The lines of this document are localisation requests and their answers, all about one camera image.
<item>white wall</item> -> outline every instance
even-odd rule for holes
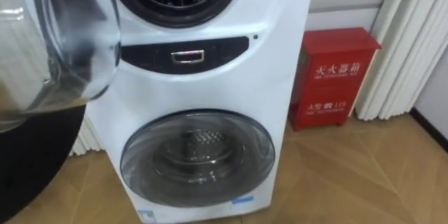
[[[414,107],[448,138],[448,49],[437,63]]]
[[[336,10],[308,14],[306,30],[363,27],[370,31],[379,8]]]

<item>fire extinguisher box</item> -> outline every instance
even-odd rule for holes
[[[306,31],[289,111],[293,129],[343,125],[380,48],[363,28]]]

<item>laminate floor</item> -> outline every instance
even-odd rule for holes
[[[105,153],[70,157],[8,224],[140,223]],[[272,205],[197,224],[446,224],[448,154],[408,116],[294,133]]]

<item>black control panel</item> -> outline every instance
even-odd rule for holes
[[[161,74],[196,74],[220,67],[242,55],[249,38],[220,38],[122,48],[125,62]]]

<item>stacked washing machine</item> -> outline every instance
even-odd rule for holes
[[[143,223],[272,198],[310,0],[117,0],[122,60],[87,107]]]

